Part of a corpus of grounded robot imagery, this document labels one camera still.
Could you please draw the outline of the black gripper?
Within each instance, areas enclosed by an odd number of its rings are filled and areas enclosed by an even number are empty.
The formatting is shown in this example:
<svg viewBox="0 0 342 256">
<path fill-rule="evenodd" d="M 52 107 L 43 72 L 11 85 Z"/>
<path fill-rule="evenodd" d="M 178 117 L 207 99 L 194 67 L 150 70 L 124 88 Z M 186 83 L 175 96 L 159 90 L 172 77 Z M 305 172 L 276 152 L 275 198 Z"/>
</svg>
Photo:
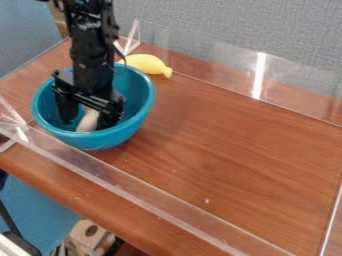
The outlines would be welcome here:
<svg viewBox="0 0 342 256">
<path fill-rule="evenodd" d="M 123 117 L 124 97 L 115 91 L 112 82 L 105 83 L 103 87 L 85 89 L 76 86 L 71 72 L 56 70 L 52 77 L 52 90 L 63 122 L 69 124 L 73 121 L 79 105 L 83 104 L 100 112 L 96 129 L 113 127 Z"/>
</svg>

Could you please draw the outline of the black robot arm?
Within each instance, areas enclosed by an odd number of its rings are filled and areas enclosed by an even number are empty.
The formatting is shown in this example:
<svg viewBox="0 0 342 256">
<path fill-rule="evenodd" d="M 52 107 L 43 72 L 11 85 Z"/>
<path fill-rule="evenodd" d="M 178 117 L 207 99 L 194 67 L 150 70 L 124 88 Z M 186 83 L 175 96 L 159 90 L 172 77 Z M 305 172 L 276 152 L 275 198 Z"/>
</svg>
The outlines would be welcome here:
<svg viewBox="0 0 342 256">
<path fill-rule="evenodd" d="M 115 126 L 124 112 L 124 99 L 115 97 L 113 60 L 117 48 L 119 25 L 113 0 L 37 0 L 53 2 L 64 15 L 72 45 L 69 56 L 73 73 L 55 70 L 53 93 L 60 119 L 69 124 L 84 105 L 99 114 L 95 129 Z"/>
</svg>

